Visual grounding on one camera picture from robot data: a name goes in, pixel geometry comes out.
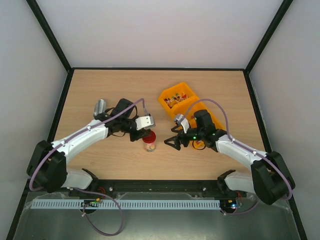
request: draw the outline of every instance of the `orange bin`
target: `orange bin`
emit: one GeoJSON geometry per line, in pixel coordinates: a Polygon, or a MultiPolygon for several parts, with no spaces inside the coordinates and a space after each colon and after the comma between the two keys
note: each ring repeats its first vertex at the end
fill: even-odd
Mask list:
{"type": "MultiPolygon", "coordinates": [[[[158,98],[159,103],[163,106],[164,110],[169,114],[170,118],[173,120],[177,114],[185,114],[187,109],[193,104],[195,101],[198,101],[199,97],[191,90],[191,88],[185,83],[181,82],[177,85],[174,85],[170,88],[164,90],[158,98]],[[176,95],[186,94],[187,99],[182,100],[176,103],[172,108],[168,106],[165,99],[172,99],[176,95]]],[[[198,110],[207,110],[208,113],[211,115],[212,121],[215,124],[217,129],[225,129],[225,127],[219,122],[216,116],[207,108],[207,106],[201,101],[198,102],[196,105],[192,107],[186,119],[189,121],[191,128],[195,128],[196,120],[193,118],[194,113],[198,110]]],[[[203,142],[196,142],[194,146],[199,148],[203,146],[203,142]]]]}

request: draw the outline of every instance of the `black frame edge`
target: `black frame edge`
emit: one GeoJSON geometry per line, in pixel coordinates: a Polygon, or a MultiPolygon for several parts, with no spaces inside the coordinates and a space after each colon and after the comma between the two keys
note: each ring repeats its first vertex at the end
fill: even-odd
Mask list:
{"type": "Polygon", "coordinates": [[[62,65],[64,66],[65,70],[69,72],[71,70],[71,65],[69,64],[64,52],[62,51],[54,33],[52,32],[44,14],[42,13],[38,3],[36,0],[26,0],[30,9],[32,10],[34,16],[38,20],[42,30],[44,31],[46,37],[50,41],[55,53],[59,57],[62,65]]]}
{"type": "Polygon", "coordinates": [[[22,192],[22,196],[21,196],[20,201],[18,203],[18,207],[16,208],[13,220],[11,222],[9,232],[6,236],[6,240],[13,240],[15,237],[16,230],[18,228],[18,224],[19,224],[19,220],[20,220],[20,216],[22,214],[22,211],[24,210],[29,191],[30,191],[29,190],[29,181],[27,180],[25,183],[23,192],[22,192]]]}
{"type": "MultiPolygon", "coordinates": [[[[262,115],[261,115],[261,112],[260,112],[260,108],[259,108],[259,105],[258,105],[256,94],[255,94],[255,91],[254,91],[254,88],[253,88],[253,85],[252,85],[252,82],[251,82],[251,79],[250,79],[250,76],[249,76],[249,72],[243,71],[243,75],[244,75],[245,83],[246,83],[246,86],[248,88],[248,92],[249,92],[250,99],[251,99],[251,102],[252,102],[252,107],[253,107],[254,114],[255,114],[255,117],[256,117],[256,122],[257,122],[259,130],[260,130],[260,134],[261,134],[262,142],[263,142],[263,145],[264,145],[264,149],[265,149],[266,152],[270,153],[272,151],[272,148],[271,148],[271,145],[270,145],[270,142],[269,142],[269,138],[268,138],[268,135],[267,135],[265,123],[263,121],[263,118],[262,118],[262,115]]],[[[292,196],[292,198],[289,199],[288,202],[289,202],[290,208],[292,210],[292,215],[293,215],[294,222],[295,222],[298,234],[300,236],[300,239],[301,240],[307,240],[308,238],[307,238],[307,235],[306,235],[306,231],[305,231],[303,223],[301,221],[300,214],[299,214],[299,211],[298,211],[294,196],[292,196]]]]}
{"type": "Polygon", "coordinates": [[[269,27],[267,28],[265,34],[263,35],[258,47],[254,51],[254,54],[252,55],[252,58],[250,59],[248,65],[245,68],[245,71],[247,73],[250,73],[251,70],[254,68],[256,62],[258,61],[258,59],[260,57],[260,55],[264,51],[264,49],[267,46],[270,38],[272,37],[272,35],[276,31],[278,25],[280,24],[282,18],[286,14],[287,10],[289,9],[289,7],[290,7],[290,5],[291,5],[291,3],[293,1],[294,0],[283,0],[283,2],[281,3],[278,11],[276,12],[276,14],[273,17],[269,27]]]}
{"type": "Polygon", "coordinates": [[[57,129],[58,129],[58,125],[59,125],[59,122],[60,122],[60,117],[61,117],[61,114],[62,114],[62,110],[64,109],[64,106],[65,106],[65,102],[66,102],[66,99],[67,99],[69,87],[70,87],[71,80],[72,80],[72,77],[74,75],[74,72],[75,72],[75,70],[73,68],[71,68],[71,70],[68,72],[68,74],[66,76],[66,79],[65,79],[65,82],[64,82],[64,86],[63,86],[63,89],[62,89],[62,92],[61,92],[61,95],[60,95],[60,99],[59,99],[59,102],[58,102],[58,105],[56,107],[56,111],[55,111],[55,114],[54,114],[54,117],[53,117],[51,128],[50,128],[50,131],[49,131],[49,134],[48,134],[47,141],[49,143],[53,142],[54,139],[55,139],[55,135],[56,135],[56,132],[57,132],[57,129]]]}
{"type": "Polygon", "coordinates": [[[243,68],[209,67],[74,67],[75,70],[244,71],[243,68]]]}

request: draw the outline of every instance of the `cable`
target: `cable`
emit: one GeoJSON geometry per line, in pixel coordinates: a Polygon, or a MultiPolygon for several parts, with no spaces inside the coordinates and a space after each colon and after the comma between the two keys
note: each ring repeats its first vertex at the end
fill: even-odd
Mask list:
{"type": "Polygon", "coordinates": [[[96,226],[90,221],[89,217],[87,216],[85,210],[86,210],[86,207],[88,206],[88,204],[85,204],[83,206],[83,209],[82,209],[82,216],[85,217],[89,224],[91,225],[91,227],[99,234],[103,235],[103,236],[107,236],[107,237],[112,237],[112,236],[116,236],[118,235],[119,233],[121,233],[121,231],[123,230],[124,228],[124,224],[125,224],[125,213],[124,211],[122,210],[121,206],[119,205],[119,203],[114,200],[112,197],[106,195],[106,194],[103,194],[103,193],[100,193],[100,192],[94,192],[94,191],[85,191],[85,190],[82,190],[80,188],[74,188],[75,190],[81,192],[81,193],[85,193],[85,194],[95,194],[95,195],[100,195],[100,196],[103,196],[107,199],[110,199],[114,202],[114,204],[118,207],[118,209],[120,210],[120,213],[121,213],[121,224],[120,224],[120,227],[119,229],[115,232],[115,233],[106,233],[106,232],[103,232],[101,230],[99,230],[98,228],[96,228],[96,226]]]}
{"type": "Polygon", "coordinates": [[[235,139],[230,135],[230,132],[229,132],[229,123],[228,123],[227,114],[226,114],[225,110],[223,109],[223,107],[222,107],[219,103],[217,103],[216,101],[214,101],[214,100],[212,100],[212,99],[209,99],[209,98],[203,98],[203,99],[200,99],[200,100],[198,100],[198,101],[195,101],[195,102],[194,102],[193,104],[191,104],[191,106],[186,110],[186,113],[184,114],[183,118],[182,118],[180,121],[182,121],[184,118],[187,117],[188,113],[190,112],[190,110],[192,109],[192,107],[193,107],[194,105],[196,105],[196,104],[199,103],[199,102],[205,102],[205,101],[214,103],[214,104],[217,105],[217,106],[220,108],[220,110],[222,111],[222,113],[223,113],[223,115],[224,115],[224,119],[225,119],[226,134],[227,134],[229,140],[230,140],[232,143],[238,145],[240,148],[248,151],[249,153],[255,154],[255,155],[257,155],[259,158],[265,160],[265,161],[279,174],[279,176],[283,179],[286,187],[288,188],[289,195],[288,195],[287,197],[284,197],[284,198],[281,198],[281,199],[282,199],[282,200],[289,200],[289,199],[291,199],[291,197],[292,197],[292,188],[291,188],[291,185],[290,185],[289,181],[286,179],[286,177],[283,175],[283,173],[282,173],[268,158],[266,158],[265,156],[261,155],[261,154],[258,153],[258,152],[254,153],[254,152],[255,152],[254,149],[251,149],[251,148],[249,148],[249,147],[241,144],[240,142],[238,142],[237,140],[235,140],[235,139]]]}
{"type": "MultiPolygon", "coordinates": [[[[103,124],[106,124],[114,119],[116,119],[117,117],[119,117],[120,115],[124,114],[126,111],[128,111],[129,109],[133,108],[134,106],[136,106],[138,103],[142,102],[142,107],[143,107],[143,110],[144,110],[144,113],[146,115],[148,115],[148,111],[146,109],[146,106],[145,106],[145,100],[143,98],[140,98],[138,101],[136,101],[135,103],[131,104],[130,106],[128,106],[127,108],[125,108],[124,110],[122,110],[121,112],[119,112],[118,114],[114,115],[113,117],[110,117],[109,119],[107,120],[104,120],[102,122],[99,122],[97,124],[94,124],[92,125],[90,128],[86,127],[78,132],[75,132],[72,136],[70,136],[68,139],[66,139],[64,141],[65,144],[67,144],[69,141],[71,141],[72,139],[74,139],[75,137],[79,136],[80,134],[83,134],[87,131],[89,131],[89,129],[94,129],[96,127],[99,127],[100,125],[103,125],[103,124]]],[[[30,182],[29,182],[29,188],[31,191],[38,191],[40,189],[42,189],[42,187],[37,187],[37,188],[34,188],[33,185],[34,185],[34,181],[35,181],[35,178],[36,178],[36,175],[38,174],[40,168],[42,167],[42,165],[46,162],[46,160],[57,150],[59,149],[60,147],[62,147],[63,144],[60,143],[58,144],[56,147],[54,147],[51,151],[48,152],[47,155],[45,155],[45,157],[41,160],[41,162],[39,163],[39,165],[36,167],[34,173],[32,174],[32,177],[30,179],[30,182]]]]}
{"type": "Polygon", "coordinates": [[[234,213],[227,213],[227,212],[223,211],[223,210],[220,208],[220,212],[223,213],[224,215],[230,215],[230,216],[247,214],[247,213],[250,213],[253,209],[255,209],[255,208],[259,205],[260,202],[261,202],[261,200],[259,199],[259,200],[255,203],[255,205],[253,205],[253,207],[249,208],[249,209],[246,210],[246,211],[234,212],[234,213]]]}
{"type": "Polygon", "coordinates": [[[112,133],[111,135],[112,135],[112,136],[115,136],[115,137],[118,137],[118,138],[122,138],[122,137],[124,137],[124,136],[126,135],[126,133],[124,132],[122,136],[115,135],[115,134],[113,134],[113,133],[112,133]]]}

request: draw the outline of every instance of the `small items in bin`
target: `small items in bin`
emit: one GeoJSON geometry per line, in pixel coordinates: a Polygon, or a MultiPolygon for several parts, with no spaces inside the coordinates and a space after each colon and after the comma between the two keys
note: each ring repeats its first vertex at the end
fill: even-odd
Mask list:
{"type": "Polygon", "coordinates": [[[182,102],[183,100],[186,100],[188,98],[188,95],[182,92],[181,94],[176,93],[175,96],[172,96],[171,98],[165,98],[164,101],[169,106],[169,108],[172,108],[177,103],[182,102]]]}

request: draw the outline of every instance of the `white wall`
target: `white wall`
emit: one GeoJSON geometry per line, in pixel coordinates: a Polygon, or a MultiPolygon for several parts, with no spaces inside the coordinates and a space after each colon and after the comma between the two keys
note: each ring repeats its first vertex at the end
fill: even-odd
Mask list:
{"type": "Polygon", "coordinates": [[[310,240],[319,239],[320,1],[295,0],[251,73],[272,148],[296,183],[310,240]]]}
{"type": "Polygon", "coordinates": [[[48,136],[66,71],[27,2],[0,5],[0,203],[5,203],[0,239],[5,239],[35,145],[48,136]]]}
{"type": "Polygon", "coordinates": [[[38,0],[73,67],[245,68],[282,0],[38,0]]]}

